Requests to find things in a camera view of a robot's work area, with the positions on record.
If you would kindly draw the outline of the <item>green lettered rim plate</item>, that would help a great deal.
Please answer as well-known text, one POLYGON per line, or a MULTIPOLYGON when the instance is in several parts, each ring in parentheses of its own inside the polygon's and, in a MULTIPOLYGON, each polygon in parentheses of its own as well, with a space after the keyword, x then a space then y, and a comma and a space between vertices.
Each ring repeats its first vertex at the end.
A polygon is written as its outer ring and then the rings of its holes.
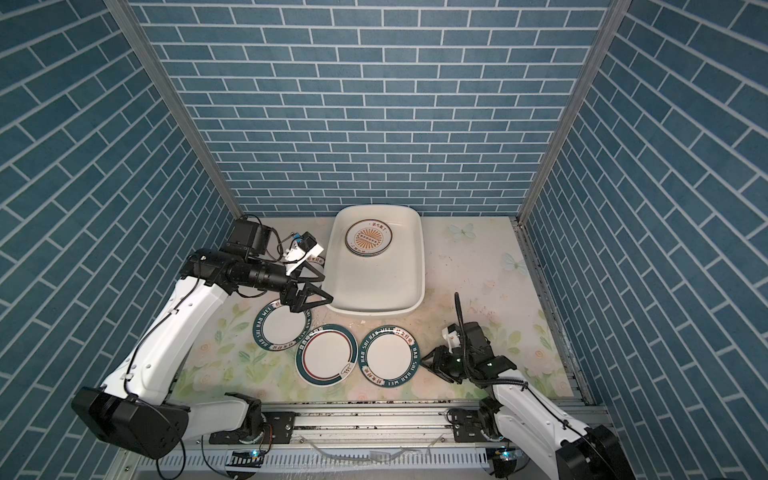
POLYGON ((358 366, 363 376, 382 388, 396 388, 416 374, 421 352, 415 337, 406 329, 383 325, 373 329, 359 347, 358 366))

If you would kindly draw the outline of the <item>orange sunburst plate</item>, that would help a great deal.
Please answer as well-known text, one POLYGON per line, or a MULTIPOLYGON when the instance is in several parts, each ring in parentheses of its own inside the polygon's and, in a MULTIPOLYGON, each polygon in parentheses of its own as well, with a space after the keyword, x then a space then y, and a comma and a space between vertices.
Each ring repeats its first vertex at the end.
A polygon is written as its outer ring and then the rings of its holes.
POLYGON ((347 249, 360 257, 374 257, 388 249, 393 231, 386 223, 364 219, 351 225, 344 237, 347 249))

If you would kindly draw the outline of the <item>green red rim plate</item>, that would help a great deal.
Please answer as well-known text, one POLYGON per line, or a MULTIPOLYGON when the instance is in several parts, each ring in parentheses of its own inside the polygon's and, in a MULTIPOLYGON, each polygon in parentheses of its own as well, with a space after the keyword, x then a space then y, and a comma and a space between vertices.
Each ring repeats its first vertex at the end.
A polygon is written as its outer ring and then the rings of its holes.
POLYGON ((326 324, 311 330, 298 346, 295 365, 312 386, 330 387, 345 380, 358 359, 358 343, 345 327, 326 324))

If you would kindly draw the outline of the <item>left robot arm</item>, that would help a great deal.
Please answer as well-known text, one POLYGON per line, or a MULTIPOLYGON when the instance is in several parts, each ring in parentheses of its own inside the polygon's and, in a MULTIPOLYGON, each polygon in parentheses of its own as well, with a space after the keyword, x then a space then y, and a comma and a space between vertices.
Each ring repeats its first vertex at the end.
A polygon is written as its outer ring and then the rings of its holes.
POLYGON ((293 313, 324 306, 333 298, 319 288, 324 276, 308 259, 323 248, 309 232, 266 256, 275 230, 257 217, 234 223, 225 244, 199 249, 179 272, 168 303, 126 359, 98 387, 82 387, 71 408, 99 440, 159 460, 189 439, 225 432, 243 444, 264 438, 260 400, 239 393, 197 406, 171 405, 166 399, 198 334, 218 308, 241 288, 275 292, 293 313))

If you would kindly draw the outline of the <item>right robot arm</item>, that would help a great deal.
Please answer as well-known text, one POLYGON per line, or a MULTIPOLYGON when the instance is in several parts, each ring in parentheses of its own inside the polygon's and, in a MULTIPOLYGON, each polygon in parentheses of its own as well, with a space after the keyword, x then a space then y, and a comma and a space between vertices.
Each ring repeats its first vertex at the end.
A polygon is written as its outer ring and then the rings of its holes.
POLYGON ((550 479, 632 479, 614 433, 574 418, 532 386, 505 356, 496 355, 476 322, 444 328, 443 345, 421 361, 438 378, 467 380, 487 392, 475 410, 451 409, 447 420, 459 442, 508 441, 550 479))

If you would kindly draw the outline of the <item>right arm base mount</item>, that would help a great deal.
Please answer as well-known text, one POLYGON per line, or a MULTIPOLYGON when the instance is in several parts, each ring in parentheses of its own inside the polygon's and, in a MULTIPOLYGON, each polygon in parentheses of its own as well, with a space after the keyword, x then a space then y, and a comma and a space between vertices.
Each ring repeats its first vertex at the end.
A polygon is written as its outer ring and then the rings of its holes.
POLYGON ((497 441, 483 427, 477 410, 461 408, 448 409, 444 417, 452 431, 456 443, 478 443, 497 441))

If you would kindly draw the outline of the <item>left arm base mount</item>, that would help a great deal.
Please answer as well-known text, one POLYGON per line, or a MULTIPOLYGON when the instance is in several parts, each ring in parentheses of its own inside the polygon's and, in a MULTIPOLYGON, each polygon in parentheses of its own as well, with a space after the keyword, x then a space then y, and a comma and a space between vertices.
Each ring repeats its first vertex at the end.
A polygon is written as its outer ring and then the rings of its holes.
POLYGON ((236 430, 212 433, 208 442, 212 445, 247 447, 288 444, 295 418, 296 414, 289 411, 261 413, 255 420, 246 419, 236 430))

